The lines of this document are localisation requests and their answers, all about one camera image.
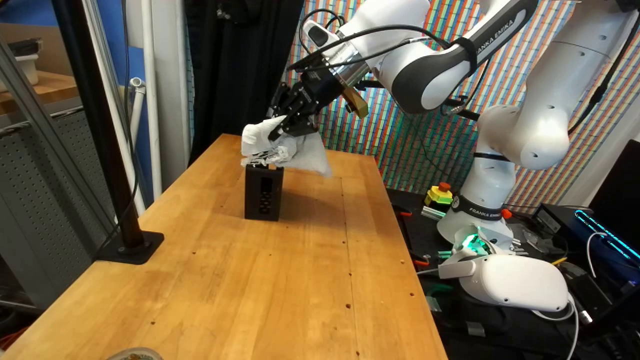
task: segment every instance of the blue wall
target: blue wall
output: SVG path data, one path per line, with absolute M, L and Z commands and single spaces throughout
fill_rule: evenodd
M 126 57 L 124 41 L 124 22 L 122 5 L 117 0 L 98 0 L 98 8 L 102 17 L 102 25 L 109 44 L 109 51 L 120 85 L 128 83 L 126 79 Z M 58 26 L 51 0 L 10 0 L 0 8 L 0 22 L 35 26 Z M 129 76 L 145 79 L 143 51 L 137 47 L 129 47 Z M 149 135 L 146 101 L 140 116 L 140 129 L 136 143 L 136 156 L 140 161 L 142 178 L 141 188 L 146 199 L 151 200 L 151 157 L 149 152 Z

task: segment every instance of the white towel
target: white towel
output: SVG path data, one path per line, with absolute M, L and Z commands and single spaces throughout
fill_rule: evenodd
M 276 141 L 269 141 L 270 132 L 284 118 L 285 115 L 282 115 L 244 127 L 241 152 L 246 158 L 242 159 L 242 166 L 274 164 L 277 167 L 311 170 L 330 177 L 331 167 L 319 133 L 296 138 L 282 134 Z

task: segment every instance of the wooden workbench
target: wooden workbench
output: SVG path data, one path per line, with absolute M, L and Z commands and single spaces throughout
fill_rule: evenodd
M 78 89 L 73 76 L 45 71 L 38 71 L 38 83 L 33 85 L 33 90 L 40 97 L 42 104 L 78 96 Z M 18 104 L 15 103 L 9 91 L 0 92 L 0 115 L 12 113 L 18 109 Z
M 98 261 L 3 357 L 446 359 L 374 158 L 286 170 L 279 222 L 243 218 L 240 141 L 223 135 L 141 217 L 145 265 Z

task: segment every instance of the black curtain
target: black curtain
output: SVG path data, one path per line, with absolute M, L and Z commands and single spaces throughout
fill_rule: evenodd
M 264 120 L 305 0 L 186 1 L 195 78 L 189 163 L 220 134 Z

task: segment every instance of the striped wall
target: striped wall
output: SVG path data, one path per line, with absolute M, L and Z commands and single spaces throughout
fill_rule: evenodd
M 329 8 L 348 20 L 361 2 L 308 0 L 303 13 Z M 493 56 L 470 109 L 482 112 L 494 104 L 520 105 L 527 74 L 572 10 L 570 2 L 541 1 L 531 21 Z M 434 0 L 425 26 L 438 36 L 452 40 L 470 29 L 480 16 L 478 5 L 471 0 Z M 319 13 L 314 19 L 324 24 L 329 17 Z M 544 171 L 519 168 L 517 184 L 508 202 L 535 206 L 539 202 L 555 203 L 562 197 L 637 97 L 639 46 L 640 37 L 636 36 L 607 95 L 572 135 L 572 147 L 565 159 Z M 294 43 L 290 62 L 303 57 L 303 52 L 299 43 Z M 289 83 L 297 77 L 291 72 L 284 74 Z M 469 94 L 476 83 L 477 75 L 464 82 L 454 95 Z M 342 99 L 320 113 L 320 130 L 328 149 L 373 155 L 389 188 L 424 192 L 439 181 L 448 181 L 454 189 L 460 188 L 473 159 L 477 138 L 473 122 L 446 117 L 438 111 L 418 116 L 404 114 L 384 89 L 368 89 L 361 94 L 369 103 L 370 112 L 363 120 L 349 114 Z M 582 112 L 589 96 L 584 94 L 576 113 Z

